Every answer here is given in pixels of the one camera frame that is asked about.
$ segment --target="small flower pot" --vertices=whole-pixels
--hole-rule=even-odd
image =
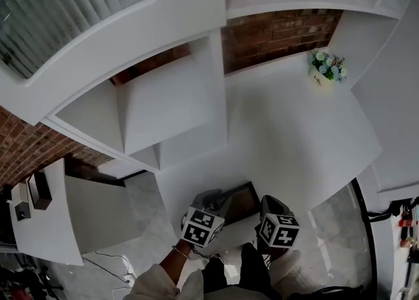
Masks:
[[[333,80],[329,80],[315,66],[310,66],[308,77],[319,88],[326,92],[332,90]]]

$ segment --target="white floor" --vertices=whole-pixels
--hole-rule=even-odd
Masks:
[[[141,236],[100,253],[123,255],[129,261],[130,272],[138,276],[153,263],[159,263],[177,239],[154,175],[146,173],[126,180],[126,187]],[[351,187],[344,187],[300,217],[299,222],[302,228],[295,248],[302,252],[301,273],[309,274],[324,286],[358,286],[371,281],[367,236]],[[121,278],[127,272],[122,258],[96,253],[84,256]],[[228,281],[237,283],[240,279],[240,249],[229,250],[222,256]],[[84,267],[45,263],[49,266],[52,281],[59,282],[65,289],[57,293],[61,300],[117,300],[129,292],[126,284],[87,261]],[[180,283],[184,283],[190,272],[202,269],[205,263],[205,259],[188,261]]]

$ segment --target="flower arrangement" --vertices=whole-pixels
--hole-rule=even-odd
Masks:
[[[325,52],[313,51],[310,54],[310,63],[329,80],[335,80],[343,83],[346,79],[348,70],[343,67],[345,58],[330,56]]]

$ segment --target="white sleeve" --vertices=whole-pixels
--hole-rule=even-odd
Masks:
[[[300,258],[300,251],[289,250],[270,264],[270,282],[284,299],[293,293],[310,294],[322,288],[316,285],[310,277],[303,275],[298,266]]]
[[[178,293],[179,290],[166,271],[160,265],[154,264],[136,279],[130,294],[124,300],[171,300]]]

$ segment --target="frosted glass window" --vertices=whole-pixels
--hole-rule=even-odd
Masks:
[[[78,35],[140,1],[0,0],[0,59],[28,79]]]

